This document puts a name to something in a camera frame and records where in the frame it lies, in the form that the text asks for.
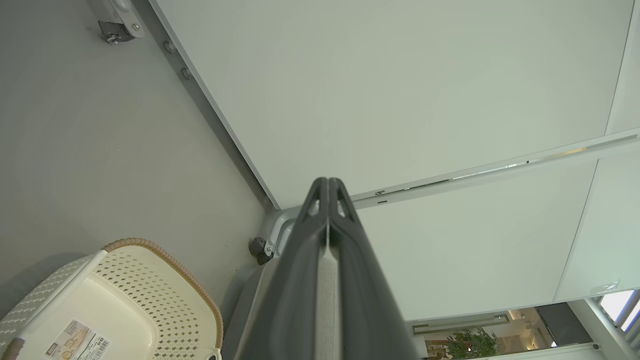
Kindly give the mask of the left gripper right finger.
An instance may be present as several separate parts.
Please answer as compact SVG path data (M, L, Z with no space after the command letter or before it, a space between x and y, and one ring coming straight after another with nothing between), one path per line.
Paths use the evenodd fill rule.
M339 178L329 179L329 243L337 250L342 358L418 360L359 215Z

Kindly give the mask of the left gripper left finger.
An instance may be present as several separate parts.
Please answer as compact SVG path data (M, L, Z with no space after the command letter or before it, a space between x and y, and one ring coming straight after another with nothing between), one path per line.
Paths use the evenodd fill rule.
M312 360L315 356L319 259L329 216L329 180L307 197L262 305L239 354L241 360Z

